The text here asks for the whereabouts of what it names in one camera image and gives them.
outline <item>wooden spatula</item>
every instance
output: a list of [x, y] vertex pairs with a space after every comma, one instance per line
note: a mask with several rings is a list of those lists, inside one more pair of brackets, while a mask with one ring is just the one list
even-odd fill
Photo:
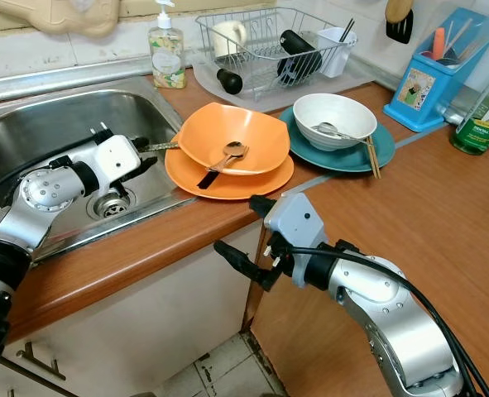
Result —
[[413, 28], [413, 0], [388, 0], [386, 6], [386, 35], [408, 44]]

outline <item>soap dispenser bottle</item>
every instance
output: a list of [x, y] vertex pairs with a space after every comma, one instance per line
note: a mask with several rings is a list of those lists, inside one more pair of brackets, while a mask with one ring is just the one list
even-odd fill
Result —
[[158, 26], [149, 30], [154, 85], [164, 88], [184, 88], [184, 35], [172, 27], [165, 6], [174, 7], [170, 0], [156, 0], [161, 5]]

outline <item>sink drain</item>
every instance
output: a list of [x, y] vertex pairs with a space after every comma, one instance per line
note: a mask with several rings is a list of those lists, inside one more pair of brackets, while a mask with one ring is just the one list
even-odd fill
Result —
[[125, 213], [135, 202], [134, 193], [126, 189], [128, 195], [121, 197], [116, 189], [110, 189], [103, 197], [91, 198], [88, 201], [88, 215], [94, 219], [111, 218]]

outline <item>teal plate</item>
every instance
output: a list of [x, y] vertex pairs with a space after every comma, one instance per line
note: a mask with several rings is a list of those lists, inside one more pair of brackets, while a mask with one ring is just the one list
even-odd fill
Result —
[[[286, 123], [290, 135], [290, 149], [292, 153], [327, 170], [345, 172], [371, 171], [369, 153], [365, 145], [358, 144], [341, 149], [339, 151], [321, 151], [316, 149], [301, 135], [297, 127], [292, 108], [286, 109], [279, 117]], [[373, 132], [373, 143], [375, 145], [376, 158], [380, 167], [391, 161], [395, 154], [395, 141], [393, 136], [380, 123]]]

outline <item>sink basin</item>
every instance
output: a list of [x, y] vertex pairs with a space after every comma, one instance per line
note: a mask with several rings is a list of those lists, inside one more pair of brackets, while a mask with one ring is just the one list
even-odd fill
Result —
[[[40, 155], [90, 136], [90, 128], [102, 129], [101, 122], [115, 134], [146, 137], [151, 144], [170, 141], [182, 124], [174, 109], [141, 77], [1, 103], [0, 179]], [[75, 200], [53, 223], [36, 261], [194, 200], [167, 176], [165, 151], [143, 157], [154, 155], [158, 161], [148, 171], [123, 183], [127, 196], [111, 189], [102, 198], [92, 194]], [[16, 179], [0, 185], [0, 205]]]

